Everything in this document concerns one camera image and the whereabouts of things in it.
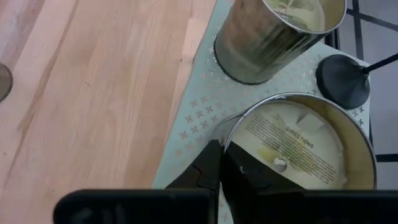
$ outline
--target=light blue mat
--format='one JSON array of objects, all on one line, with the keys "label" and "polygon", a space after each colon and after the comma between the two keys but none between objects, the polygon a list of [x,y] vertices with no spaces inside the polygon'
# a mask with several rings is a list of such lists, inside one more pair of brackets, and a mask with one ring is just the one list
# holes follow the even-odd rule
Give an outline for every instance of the light blue mat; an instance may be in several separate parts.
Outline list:
[{"label": "light blue mat", "polygon": [[[164,150],[153,184],[164,188],[177,178],[196,158],[219,121],[254,103],[283,92],[305,92],[320,96],[315,83],[318,63],[333,54],[344,54],[322,43],[313,46],[281,70],[267,83],[246,86],[230,80],[217,65],[213,41],[228,15],[231,1],[217,0],[205,36],[199,46],[189,83]],[[357,60],[361,65],[366,63]],[[369,133],[369,100],[349,111]],[[223,196],[220,197],[218,223],[232,223]]]}]

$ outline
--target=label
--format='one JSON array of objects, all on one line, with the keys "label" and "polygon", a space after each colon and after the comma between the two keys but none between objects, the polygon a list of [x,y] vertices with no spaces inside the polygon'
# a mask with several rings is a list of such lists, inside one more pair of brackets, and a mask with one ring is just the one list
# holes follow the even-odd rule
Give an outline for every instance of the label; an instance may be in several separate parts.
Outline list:
[{"label": "label", "polygon": [[325,14],[319,0],[263,0],[283,20],[304,30],[325,30]]},{"label": "label", "polygon": [[[323,124],[314,133],[297,126],[309,113]],[[263,105],[243,120],[232,141],[305,189],[340,189],[345,183],[340,140],[305,106],[285,101]]]}]

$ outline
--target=gray surface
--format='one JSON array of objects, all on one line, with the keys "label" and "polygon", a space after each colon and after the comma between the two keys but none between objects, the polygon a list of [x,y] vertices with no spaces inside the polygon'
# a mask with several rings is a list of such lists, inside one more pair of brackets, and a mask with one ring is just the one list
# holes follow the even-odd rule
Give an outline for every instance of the gray surface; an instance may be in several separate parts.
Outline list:
[{"label": "gray surface", "polygon": [[397,0],[359,0],[359,11],[363,14],[398,24]]},{"label": "gray surface", "polygon": [[[347,1],[352,9],[352,1]],[[361,13],[398,25],[398,0],[359,0]],[[361,21],[364,60],[378,62],[398,52],[398,32]],[[353,17],[339,28],[341,50],[356,56]],[[372,72],[371,125],[376,154],[398,154],[398,62]],[[377,165],[378,188],[398,189],[398,163]]]},{"label": "gray surface", "polygon": [[350,55],[356,55],[354,18],[347,14],[338,30],[340,33],[340,50]]}]

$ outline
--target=wooden countertop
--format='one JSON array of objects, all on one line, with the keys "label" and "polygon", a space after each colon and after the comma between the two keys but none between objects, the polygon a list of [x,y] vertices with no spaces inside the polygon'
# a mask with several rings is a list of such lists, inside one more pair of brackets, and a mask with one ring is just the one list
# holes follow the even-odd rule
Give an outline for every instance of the wooden countertop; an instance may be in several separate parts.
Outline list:
[{"label": "wooden countertop", "polygon": [[216,0],[1,0],[0,223],[149,188]]}]

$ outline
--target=patterned placemat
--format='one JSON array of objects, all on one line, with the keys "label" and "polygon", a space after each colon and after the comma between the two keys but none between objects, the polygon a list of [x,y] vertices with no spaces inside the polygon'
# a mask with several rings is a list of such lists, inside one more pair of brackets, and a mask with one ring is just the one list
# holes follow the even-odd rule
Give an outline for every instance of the patterned placemat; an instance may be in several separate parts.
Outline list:
[{"label": "patterned placemat", "polygon": [[[217,65],[213,42],[231,1],[217,0],[205,36],[195,57],[193,71],[181,100],[177,117],[164,150],[153,184],[164,188],[178,177],[205,146],[219,121],[269,96],[284,92],[304,92],[321,96],[315,70],[318,63],[333,54],[344,54],[318,43],[286,66],[267,83],[247,86],[232,81]],[[349,114],[369,134],[369,100]],[[224,197],[220,196],[218,223],[232,223]]]}]

